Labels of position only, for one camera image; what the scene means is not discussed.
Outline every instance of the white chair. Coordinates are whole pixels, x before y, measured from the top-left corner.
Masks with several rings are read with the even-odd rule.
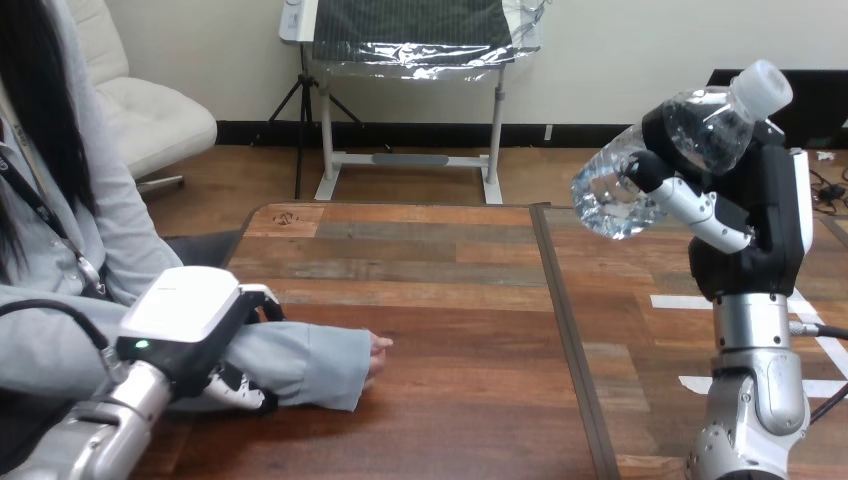
[[[140,178],[215,144],[218,128],[208,110],[162,85],[129,76],[121,37],[104,0],[67,0],[109,128],[121,159]],[[182,176],[138,185],[145,193],[182,185]]]

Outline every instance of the cable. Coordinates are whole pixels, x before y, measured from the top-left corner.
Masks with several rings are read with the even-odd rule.
[[[793,335],[808,336],[808,337],[830,337],[838,338],[839,340],[848,341],[848,330],[844,328],[831,327],[829,325],[817,325],[811,323],[790,322],[790,330]],[[816,423],[833,407],[839,404],[846,396],[848,396],[848,383],[842,386],[838,392],[828,398],[819,408],[815,409],[810,414],[810,425]]]
[[[825,413],[829,412],[831,408],[839,404],[839,402],[841,402],[846,395],[848,395],[848,383],[843,385],[838,392],[836,392],[832,397],[828,398],[826,402],[821,404],[819,408],[815,409],[813,413],[810,414],[810,425],[816,423],[821,417],[824,416]]]
[[[813,192],[813,210],[825,215],[836,215],[838,213],[834,201],[840,201],[848,208],[848,183],[832,183],[822,177],[815,170],[810,170],[810,175],[818,179],[818,182],[810,183]],[[848,182],[848,168],[842,171],[842,178]]]
[[[844,328],[831,327],[829,325],[819,325],[819,337],[838,338],[848,341],[848,330]]]
[[[48,310],[58,310],[62,313],[66,313],[74,319],[74,321],[79,325],[83,332],[88,336],[91,340],[91,343],[94,344],[94,347],[97,350],[103,351],[109,347],[109,339],[103,335],[103,332],[97,329],[91,320],[88,319],[82,312],[71,308],[65,305],[62,302],[57,302],[54,300],[21,300],[19,302],[7,303],[6,305],[0,306],[0,317],[3,315],[7,315],[13,312],[18,312],[20,310],[29,310],[31,308],[44,308]]]

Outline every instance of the fingers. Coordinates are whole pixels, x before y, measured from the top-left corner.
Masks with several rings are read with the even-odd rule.
[[[382,351],[385,351],[387,348],[390,348],[394,345],[395,342],[391,338],[378,337],[371,334],[371,355],[376,355]]]
[[[368,368],[368,376],[365,377],[365,386],[363,390],[367,390],[374,385],[374,377],[382,373],[386,368],[386,350],[391,348],[395,342],[390,338],[378,337],[371,334],[371,363]]]
[[[366,378],[374,378],[386,369],[386,353],[380,352],[371,357],[371,364],[368,368],[368,376]]]

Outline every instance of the robotic hand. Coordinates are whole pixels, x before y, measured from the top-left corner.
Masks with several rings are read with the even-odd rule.
[[[101,350],[109,380],[41,439],[10,480],[127,478],[172,400],[204,394],[224,404],[272,411],[277,399],[241,372],[220,364],[239,328],[284,320],[264,285],[239,285],[224,270],[166,270],[121,322],[114,347]]]
[[[806,153],[790,155],[768,122],[720,177],[665,147],[648,144],[625,174],[694,232],[690,270],[713,302],[718,355],[686,476],[787,480],[789,451],[810,424],[787,311],[812,244]]]

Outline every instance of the clear plastic bottle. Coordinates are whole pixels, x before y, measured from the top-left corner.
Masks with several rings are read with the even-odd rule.
[[[758,60],[730,87],[681,92],[661,108],[665,133],[677,150],[692,164],[722,174],[745,153],[754,123],[791,101],[786,77],[771,63]],[[633,125],[574,177],[571,197],[584,225],[605,237],[623,239],[666,216],[624,175],[630,155],[645,149],[642,125]]]

